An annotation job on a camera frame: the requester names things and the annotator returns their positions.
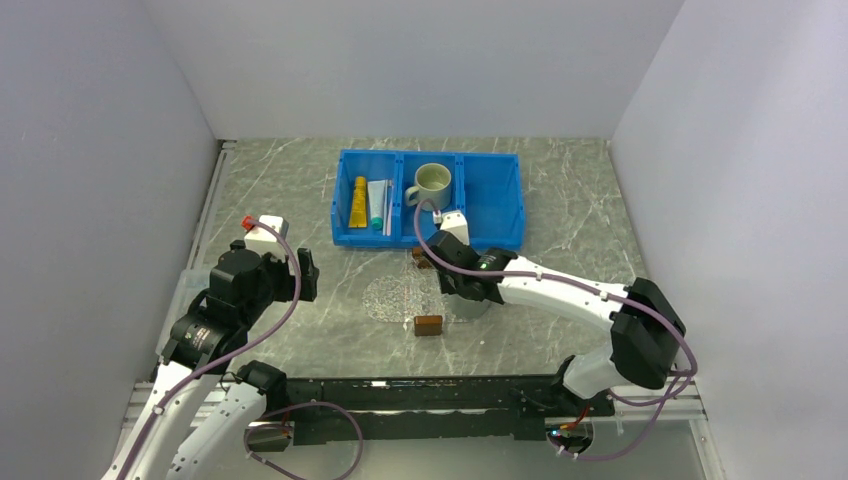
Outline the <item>clear acrylic toothbrush holder tray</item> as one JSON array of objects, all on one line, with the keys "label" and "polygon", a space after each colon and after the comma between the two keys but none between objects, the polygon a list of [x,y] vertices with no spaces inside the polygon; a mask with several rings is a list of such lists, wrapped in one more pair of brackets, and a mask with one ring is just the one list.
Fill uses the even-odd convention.
[{"label": "clear acrylic toothbrush holder tray", "polygon": [[409,315],[416,337],[436,337],[444,333],[448,319],[438,272],[421,247],[411,249],[412,285]]}]

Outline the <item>grey ceramic mug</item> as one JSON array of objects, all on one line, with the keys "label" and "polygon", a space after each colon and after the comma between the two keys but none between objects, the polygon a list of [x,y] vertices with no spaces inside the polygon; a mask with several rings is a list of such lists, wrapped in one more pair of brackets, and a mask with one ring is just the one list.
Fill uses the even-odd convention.
[{"label": "grey ceramic mug", "polygon": [[491,306],[491,302],[489,300],[468,300],[458,295],[449,295],[446,297],[445,305],[451,321],[468,322],[483,316]]}]

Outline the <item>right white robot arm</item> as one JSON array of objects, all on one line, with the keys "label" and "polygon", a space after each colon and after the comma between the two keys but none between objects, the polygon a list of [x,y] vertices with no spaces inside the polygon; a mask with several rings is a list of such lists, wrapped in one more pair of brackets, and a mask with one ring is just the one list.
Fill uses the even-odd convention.
[{"label": "right white robot arm", "polygon": [[685,327],[655,283],[589,281],[544,268],[512,251],[479,254],[457,236],[438,231],[423,247],[443,293],[471,302],[531,307],[582,322],[606,334],[588,354],[568,358],[551,401],[574,415],[613,387],[658,390],[672,374]]}]

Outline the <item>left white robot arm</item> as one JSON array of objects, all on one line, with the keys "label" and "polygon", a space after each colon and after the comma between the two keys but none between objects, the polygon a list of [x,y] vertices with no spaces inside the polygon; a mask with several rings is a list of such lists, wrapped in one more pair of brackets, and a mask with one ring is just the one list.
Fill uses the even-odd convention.
[{"label": "left white robot arm", "polygon": [[105,478],[192,478],[227,435],[257,417],[279,417],[288,402],[286,376],[255,363],[237,374],[234,393],[226,394],[217,412],[192,425],[234,358],[267,339],[250,339],[249,332],[268,307],[314,301],[319,275],[307,248],[233,242],[171,326],[150,396]]}]

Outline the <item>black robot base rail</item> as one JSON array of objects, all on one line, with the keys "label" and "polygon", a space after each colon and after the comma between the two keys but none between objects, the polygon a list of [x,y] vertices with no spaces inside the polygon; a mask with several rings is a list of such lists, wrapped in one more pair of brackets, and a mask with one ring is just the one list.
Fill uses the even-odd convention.
[{"label": "black robot base rail", "polygon": [[542,440],[546,432],[569,427],[584,434],[592,426],[660,421],[701,421],[706,413],[695,385],[668,399],[656,414],[661,392],[616,387],[591,400],[572,402],[553,387],[549,375],[401,378],[289,378],[273,391],[268,411],[303,403],[287,415],[298,446],[353,440],[336,404],[358,422],[367,440],[510,437]]}]

